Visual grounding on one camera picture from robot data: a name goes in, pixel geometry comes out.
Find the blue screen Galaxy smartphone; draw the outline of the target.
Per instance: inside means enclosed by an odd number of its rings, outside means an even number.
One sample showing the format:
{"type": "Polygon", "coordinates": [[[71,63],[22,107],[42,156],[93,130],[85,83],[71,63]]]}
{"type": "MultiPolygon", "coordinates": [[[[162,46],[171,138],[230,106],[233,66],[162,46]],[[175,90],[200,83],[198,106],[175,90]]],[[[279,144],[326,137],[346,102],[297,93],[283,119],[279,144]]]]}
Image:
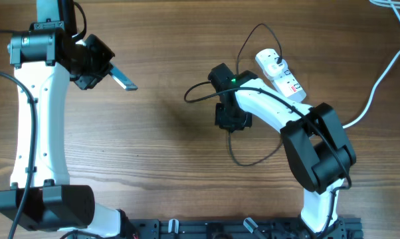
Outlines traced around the blue screen Galaxy smartphone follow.
{"type": "Polygon", "coordinates": [[[126,91],[135,91],[138,89],[138,87],[113,63],[109,75],[126,91]]]}

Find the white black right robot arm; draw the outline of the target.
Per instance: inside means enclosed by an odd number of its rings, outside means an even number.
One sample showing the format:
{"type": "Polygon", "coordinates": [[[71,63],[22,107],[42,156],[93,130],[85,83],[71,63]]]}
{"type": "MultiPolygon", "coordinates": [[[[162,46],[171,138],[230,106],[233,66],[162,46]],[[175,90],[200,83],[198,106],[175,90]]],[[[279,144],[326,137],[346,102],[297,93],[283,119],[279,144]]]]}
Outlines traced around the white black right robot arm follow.
{"type": "Polygon", "coordinates": [[[208,81],[219,96],[215,123],[232,133],[265,121],[279,134],[294,178],[304,188],[301,220],[315,238],[325,238],[337,221],[338,193],[351,187],[355,152],[334,109],[290,100],[250,71],[235,75],[222,63],[208,81]]]}

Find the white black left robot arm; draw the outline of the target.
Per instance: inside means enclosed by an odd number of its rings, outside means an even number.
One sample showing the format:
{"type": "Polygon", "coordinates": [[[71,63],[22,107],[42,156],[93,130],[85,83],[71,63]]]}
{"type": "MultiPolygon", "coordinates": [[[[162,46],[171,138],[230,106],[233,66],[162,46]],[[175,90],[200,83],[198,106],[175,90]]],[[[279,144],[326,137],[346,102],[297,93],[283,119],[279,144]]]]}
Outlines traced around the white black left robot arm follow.
{"type": "Polygon", "coordinates": [[[65,238],[137,238],[125,212],[102,206],[87,185],[73,185],[64,153],[64,105],[70,83],[88,90],[113,77],[136,85],[113,63],[97,36],[79,31],[75,1],[37,1],[37,20],[13,31],[8,44],[19,92],[17,154],[10,187],[0,191],[0,213],[28,231],[61,231],[65,238]]]}

